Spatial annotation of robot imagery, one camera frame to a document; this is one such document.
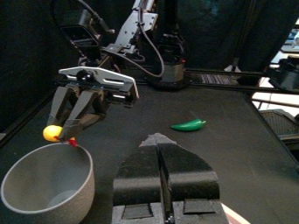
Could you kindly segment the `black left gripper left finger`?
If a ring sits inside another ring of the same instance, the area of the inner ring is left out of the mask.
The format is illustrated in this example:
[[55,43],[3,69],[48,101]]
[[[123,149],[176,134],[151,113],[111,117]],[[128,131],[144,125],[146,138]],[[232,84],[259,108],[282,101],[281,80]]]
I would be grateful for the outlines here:
[[148,137],[119,166],[111,224],[164,224],[156,146]]

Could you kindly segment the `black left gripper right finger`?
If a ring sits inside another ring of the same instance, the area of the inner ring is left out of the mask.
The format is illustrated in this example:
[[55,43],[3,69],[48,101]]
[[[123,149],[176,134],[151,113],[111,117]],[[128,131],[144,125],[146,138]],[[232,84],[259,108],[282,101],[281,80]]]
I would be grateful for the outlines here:
[[171,224],[230,224],[220,204],[216,172],[196,154],[156,135],[163,204]]

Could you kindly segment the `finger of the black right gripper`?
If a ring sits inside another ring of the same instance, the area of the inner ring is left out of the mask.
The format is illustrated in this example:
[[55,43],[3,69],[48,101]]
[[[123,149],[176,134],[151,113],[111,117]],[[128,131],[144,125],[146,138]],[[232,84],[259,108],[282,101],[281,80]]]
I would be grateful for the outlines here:
[[103,91],[83,91],[63,124],[60,140],[70,141],[80,132],[106,118],[108,102]]
[[78,99],[79,89],[76,87],[58,87],[52,97],[48,125],[75,126],[80,123],[78,118],[71,118]]

